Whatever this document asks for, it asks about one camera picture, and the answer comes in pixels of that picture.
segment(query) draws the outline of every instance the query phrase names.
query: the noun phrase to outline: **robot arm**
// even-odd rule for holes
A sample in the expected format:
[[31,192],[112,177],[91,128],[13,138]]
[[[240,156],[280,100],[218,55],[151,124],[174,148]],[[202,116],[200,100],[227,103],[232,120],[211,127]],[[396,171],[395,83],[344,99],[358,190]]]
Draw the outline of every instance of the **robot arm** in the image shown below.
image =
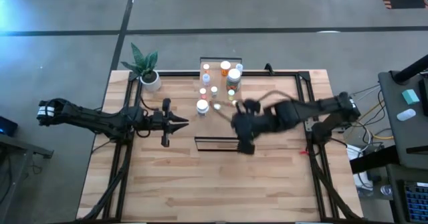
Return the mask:
[[346,92],[338,96],[317,100],[315,102],[300,102],[298,100],[284,100],[263,109],[260,113],[260,103],[255,100],[243,102],[245,113],[233,115],[231,126],[239,139],[238,151],[244,154],[253,154],[254,138],[263,133],[283,132],[294,128],[297,124],[325,114],[330,114],[323,122],[312,126],[312,141],[316,144],[325,143],[331,136],[331,130],[344,123],[354,122],[360,112],[353,100]]
[[188,123],[169,123],[169,121],[188,122],[188,120],[175,116],[170,111],[170,103],[170,99],[164,99],[163,111],[155,110],[152,115],[148,115],[147,110],[140,106],[123,107],[119,112],[109,114],[56,98],[39,103],[37,119],[41,126],[72,124],[87,128],[95,133],[103,133],[110,140],[129,140],[132,128],[137,133],[141,130],[163,130],[162,145],[168,147],[168,135],[188,125]]

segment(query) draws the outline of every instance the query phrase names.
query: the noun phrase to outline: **white pot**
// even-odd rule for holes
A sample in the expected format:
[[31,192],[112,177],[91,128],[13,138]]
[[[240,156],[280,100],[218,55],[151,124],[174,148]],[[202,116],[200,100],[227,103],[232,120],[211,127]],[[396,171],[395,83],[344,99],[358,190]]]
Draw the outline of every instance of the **white pot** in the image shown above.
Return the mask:
[[155,91],[157,91],[161,87],[161,85],[162,85],[162,81],[159,78],[159,73],[156,70],[153,70],[153,71],[156,73],[156,79],[153,82],[149,83],[149,84],[147,84],[146,82],[144,82],[144,80],[142,80],[142,77],[140,76],[140,81],[142,83],[142,86],[144,87],[144,89],[146,89],[149,92],[155,92]]

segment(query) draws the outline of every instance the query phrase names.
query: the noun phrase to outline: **wooden tabletop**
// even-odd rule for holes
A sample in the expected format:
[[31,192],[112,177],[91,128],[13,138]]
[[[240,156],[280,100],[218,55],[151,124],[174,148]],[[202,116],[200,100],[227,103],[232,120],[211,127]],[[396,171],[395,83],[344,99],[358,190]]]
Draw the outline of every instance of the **wooden tabletop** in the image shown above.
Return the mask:
[[[315,98],[331,97],[327,71],[307,71]],[[103,111],[121,109],[128,74],[128,71],[112,72]],[[205,128],[196,112],[201,87],[199,78],[161,79],[161,89],[155,93],[144,92],[144,101],[155,107],[161,105],[163,98],[171,98],[171,110],[189,119],[190,125],[170,135],[169,148],[160,144],[162,132],[152,132],[149,138],[136,136],[122,221],[319,220],[309,159],[300,154],[306,146],[302,124],[285,133],[259,137],[253,156],[201,152],[194,140]],[[241,83],[242,98],[257,98],[275,89],[297,98],[296,82],[292,77],[242,77]],[[281,99],[272,96],[262,105]],[[94,148],[107,140],[104,135],[98,135]],[[334,187],[345,203],[362,216],[346,149],[331,142],[326,145],[326,152]],[[77,217],[87,214],[106,190],[113,153],[114,144],[107,144],[92,155]],[[325,189],[323,197],[327,214],[331,216]],[[112,210],[115,210],[116,199],[113,200]]]

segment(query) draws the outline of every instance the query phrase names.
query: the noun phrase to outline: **table leg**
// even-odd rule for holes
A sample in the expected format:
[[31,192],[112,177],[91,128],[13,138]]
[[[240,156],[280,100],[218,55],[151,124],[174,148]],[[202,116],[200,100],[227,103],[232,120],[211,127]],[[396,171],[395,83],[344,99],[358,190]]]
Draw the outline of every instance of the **table leg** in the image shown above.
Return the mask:
[[387,164],[399,164],[399,157],[395,145],[350,161],[350,167],[354,174],[382,167]]

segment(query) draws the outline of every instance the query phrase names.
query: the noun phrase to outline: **potted plant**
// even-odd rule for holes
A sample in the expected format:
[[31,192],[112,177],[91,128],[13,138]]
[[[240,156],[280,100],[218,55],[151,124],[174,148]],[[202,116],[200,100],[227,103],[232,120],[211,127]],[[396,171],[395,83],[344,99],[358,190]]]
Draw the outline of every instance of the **potted plant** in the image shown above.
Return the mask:
[[121,63],[125,68],[133,71],[139,76],[138,78],[147,91],[157,91],[162,85],[159,73],[154,70],[158,61],[158,52],[149,53],[144,57],[141,51],[133,43],[131,43],[131,48],[135,62],[133,64],[128,64],[127,62]]

